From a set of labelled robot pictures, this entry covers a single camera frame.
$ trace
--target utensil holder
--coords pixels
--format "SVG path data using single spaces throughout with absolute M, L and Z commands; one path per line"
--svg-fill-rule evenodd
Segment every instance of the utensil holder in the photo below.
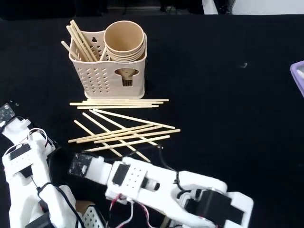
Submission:
M 100 32 L 85 32 L 82 31 L 88 41 L 93 53 L 100 58 L 105 48 L 104 33 Z M 147 36 L 145 35 L 145 53 L 143 58 L 131 63 L 120 63 L 109 61 L 108 55 L 104 56 L 102 61 L 98 62 L 82 62 L 73 59 L 69 54 L 70 60 L 73 62 L 79 79 L 84 87 L 85 96 L 91 99 L 140 99 L 144 95 L 144 68 L 147 58 Z M 76 44 L 71 39 L 71 49 L 79 56 L 81 60 L 84 57 L 79 53 Z M 123 80 L 120 74 L 121 69 L 135 69 L 136 74 L 132 80 Z

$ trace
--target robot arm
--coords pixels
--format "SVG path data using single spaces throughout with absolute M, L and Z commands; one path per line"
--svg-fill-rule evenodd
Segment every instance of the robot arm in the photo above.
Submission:
M 54 227 L 74 228 L 76 216 L 53 185 L 47 185 L 38 196 L 37 186 L 42 187 L 50 182 L 47 155 L 56 147 L 53 141 L 44 135 L 45 133 L 30 130 L 29 125 L 29 120 L 12 117 L 1 132 L 15 145 L 2 157 L 11 199 L 10 226 L 38 227 L 37 221 L 43 217 Z M 29 170 L 32 175 L 24 176 L 22 174 L 24 170 Z M 70 188 L 68 186 L 60 186 L 60 188 L 67 195 L 69 202 L 75 206 L 76 200 Z M 47 216 L 39 204 L 42 200 L 47 204 Z
M 110 165 L 104 158 L 77 154 L 69 171 L 107 185 L 109 200 L 119 194 L 149 206 L 184 228 L 247 228 L 253 207 L 251 198 L 239 192 L 227 192 L 224 182 L 188 171 L 176 172 L 150 163 L 124 157 Z M 126 199 L 118 202 L 126 204 Z

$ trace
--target black table surface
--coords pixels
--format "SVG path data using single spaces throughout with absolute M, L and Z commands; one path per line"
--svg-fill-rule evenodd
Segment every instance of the black table surface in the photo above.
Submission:
M 82 30 L 99 31 L 121 19 L 139 23 L 148 37 L 145 98 L 170 102 L 115 112 L 181 128 L 162 142 L 167 163 L 218 178 L 229 191 L 250 196 L 255 203 L 251 228 L 301 227 L 304 99 L 290 65 L 304 60 L 304 16 L 125 16 L 76 22 Z M 77 200 L 91 200 L 106 213 L 104 186 L 67 175 L 73 153 L 92 146 L 67 144 L 86 135 L 73 120 L 102 132 L 68 105 L 85 97 L 60 44 L 70 39 L 67 24 L 68 19 L 0 22 L 0 98 L 62 145 L 52 161 L 54 183 L 69 185 Z M 2 137 L 1 150 L 9 145 Z M 156 151 L 143 153 L 161 165 Z M 8 189 L 2 171 L 4 227 L 9 226 Z M 129 210 L 122 208 L 121 220 Z M 162 216 L 150 211 L 152 225 L 159 225 Z M 131 227 L 143 217 L 138 212 Z

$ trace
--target stacked paper cups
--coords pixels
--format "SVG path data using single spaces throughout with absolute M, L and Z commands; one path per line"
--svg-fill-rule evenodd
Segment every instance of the stacked paper cups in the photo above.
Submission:
M 132 21 L 118 21 L 104 32 L 104 45 L 110 60 L 131 63 L 140 60 L 145 53 L 145 34 L 142 28 Z M 124 80 L 132 80 L 134 70 L 120 69 Z

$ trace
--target wooden chopstick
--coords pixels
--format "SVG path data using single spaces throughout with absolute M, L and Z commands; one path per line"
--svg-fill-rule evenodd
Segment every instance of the wooden chopstick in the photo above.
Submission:
M 79 35 L 77 34 L 75 28 L 73 26 L 68 26 L 71 30 L 71 32 L 73 33 L 75 39 L 78 41 L 78 44 L 80 45 L 80 47 L 84 50 L 84 53 L 86 54 L 88 61 L 93 62 L 93 58 L 91 57 L 90 53 L 88 52 L 88 50 L 85 48 L 84 44 L 82 43 Z
M 97 115 L 98 117 L 100 117 L 100 118 L 106 120 L 107 122 L 109 122 L 109 123 L 111 123 L 111 124 L 113 124 L 113 125 L 115 125 L 115 126 L 121 128 L 121 129 L 126 129 L 126 127 L 120 125 L 119 123 L 115 122 L 114 120 L 109 119 L 108 117 L 105 117 L 104 115 L 101 115 L 100 113 L 97 113 L 97 112 L 95 112 L 95 111 L 93 111 L 93 110 L 89 110 L 89 111 L 90 111 L 91 113 L 93 113 L 94 115 Z M 153 145 L 153 146 L 158 146 L 158 144 L 155 143 L 155 142 L 149 141 L 148 143 L 150 143 L 150 144 Z
M 84 50 L 82 49 L 82 47 L 80 46 L 80 43 L 79 43 L 78 39 L 76 38 L 76 36 L 74 35 L 72 29 L 71 29 L 68 25 L 66 26 L 66 28 L 67 28 L 69 34 L 71 35 L 72 39 L 74 40 L 74 42 L 75 42 L 75 44 L 76 44 L 76 46 L 77 46 L 77 48 L 78 48 L 78 51 L 82 54 L 82 56 L 84 57 L 84 60 L 85 60 L 86 62 L 88 62 L 88 61 L 89 61 L 89 58 L 87 57 L 85 51 L 84 51 Z
M 150 101 L 150 102 L 129 102 L 129 101 L 105 101 L 105 102 L 71 102 L 70 106 L 102 106 L 102 105 L 153 105 L 163 104 L 162 101 Z
M 169 101 L 169 99 L 90 99 L 88 98 L 87 101 L 90 102 L 94 102 L 94 101 L 163 101 L 163 102 L 167 102 Z
M 83 126 L 79 121 L 74 120 L 74 123 L 76 123 L 79 127 L 81 127 L 83 130 L 85 130 L 87 133 L 89 133 L 90 135 L 94 135 L 93 132 L 91 132 L 89 129 L 87 129 L 85 126 Z M 122 157 L 122 155 L 115 149 L 110 149 L 113 153 L 115 153 L 117 156 Z
M 149 141 L 157 141 L 157 140 L 169 139 L 169 138 L 170 138 L 169 135 L 165 135 L 165 136 L 160 136 L 160 137 L 156 137 L 156 138 L 137 140 L 137 141 L 133 141 L 133 142 L 123 142 L 123 143 L 115 144 L 115 145 L 92 148 L 92 149 L 86 150 L 86 152 L 102 151 L 102 150 L 106 150 L 106 149 L 110 149 L 110 148 L 117 148 L 117 147 L 122 147 L 122 146 L 135 145 L 135 144 L 140 144 L 140 143 L 147 143 Z
M 88 49 L 89 54 L 93 58 L 92 60 L 94 60 L 95 62 L 97 62 L 98 60 L 97 60 L 96 56 L 94 55 L 93 51 L 91 50 L 90 45 L 86 41 L 86 38 L 84 37 L 84 35 L 80 31 L 80 29 L 79 29 L 78 25 L 76 24 L 76 22 L 74 20 L 71 20 L 70 23 L 71 23 L 71 26 L 74 27 L 74 30 L 76 31 L 76 33 L 79 35 L 80 39 L 83 41 L 84 46 Z
M 104 59 L 105 53 L 106 53 L 106 47 L 104 47 L 103 52 L 102 52 L 102 54 L 101 54 L 101 56 L 100 56 L 99 61 L 102 61 L 102 60 Z
M 100 134 L 90 134 L 89 133 L 91 136 L 86 136 L 86 137 L 81 137 L 81 138 L 76 138 L 76 139 L 70 139 L 67 142 L 68 143 L 76 143 L 77 141 L 84 140 L 84 139 L 93 139 L 93 138 L 97 138 L 97 137 L 104 136 L 104 135 L 120 133 L 120 132 L 127 132 L 127 131 L 147 128 L 147 127 L 152 127 L 152 126 L 153 126 L 152 124 L 146 124 L 146 125 L 141 125 L 141 126 L 137 126 L 137 127 L 130 127 L 130 128 L 120 129 L 120 130 L 116 130 L 116 131 L 100 133 Z
M 96 121 L 95 119 L 93 119 L 92 117 L 90 117 L 88 114 L 86 113 L 82 113 L 83 116 L 85 116 L 88 120 L 92 121 L 93 123 L 95 123 L 98 127 L 100 127 L 101 129 L 103 129 L 106 132 L 110 132 L 109 129 L 107 129 L 106 127 L 104 127 L 103 125 L 101 125 L 98 121 Z M 134 147 L 127 145 L 127 147 L 133 151 L 136 152 L 137 155 L 139 155 L 141 158 L 143 158 L 145 161 L 147 162 L 151 162 L 146 156 L 144 156 L 142 153 L 140 153 L 139 151 L 137 151 Z
M 103 111 L 103 110 L 99 110 L 99 109 L 93 109 L 93 111 L 95 111 L 97 113 L 103 113 L 103 114 L 108 114 L 108 115 L 112 115 L 112 116 L 116 116 L 116 117 L 121 117 L 121 118 L 124 118 L 124 119 L 127 119 L 127 120 L 134 120 L 134 121 L 138 121 L 138 122 L 145 123 L 145 124 L 153 124 L 153 125 L 162 126 L 162 127 L 165 127 L 165 128 L 175 129 L 175 127 L 170 126 L 170 125 L 166 125 L 166 124 L 162 124 L 162 123 L 156 123 L 156 122 L 147 121 L 147 120 L 142 120 L 142 119 L 130 117 L 130 116 L 127 116 L 127 115 L 120 115 L 120 114 L 111 113 L 111 112 L 107 112 L 107 111 Z
M 80 58 L 78 57 L 78 55 L 76 55 L 76 53 L 67 45 L 66 42 L 64 42 L 63 40 L 61 41 L 61 44 L 66 48 L 66 50 L 68 50 L 69 53 L 71 53 L 71 55 L 78 61 L 80 61 Z
M 129 135 L 129 136 L 124 136 L 124 137 L 116 137 L 116 138 L 110 138 L 110 139 L 101 139 L 98 141 L 94 141 L 94 143 L 104 143 L 104 142 L 112 142 L 112 141 L 117 141 L 117 140 L 125 140 L 125 139 L 133 139 L 133 138 L 140 138 L 140 137 L 148 137 L 148 136 L 154 136 L 154 135 L 160 135 L 160 134 L 171 134 L 171 133 L 176 133 L 180 132 L 180 129 L 175 129 L 175 130 L 168 130 L 168 131 L 162 131 L 162 132 L 152 132 L 152 133 L 145 133 L 145 134 L 138 134 L 138 135 Z
M 109 139 L 109 138 L 113 138 L 113 137 L 116 138 L 118 136 L 129 135 L 129 134 L 139 133 L 139 132 L 148 132 L 148 131 L 153 131 L 153 130 L 160 129 L 160 128 L 161 128 L 161 126 L 154 126 L 154 127 L 138 129 L 135 131 L 127 131 L 127 132 L 122 132 L 122 133 L 117 133 L 117 134 L 112 133 L 110 135 L 100 136 L 100 137 L 93 138 L 93 139 L 79 140 L 76 143 L 86 143 L 86 142 L 92 142 L 92 141 L 101 140 L 101 139 Z
M 77 109 L 157 108 L 159 105 L 78 106 Z

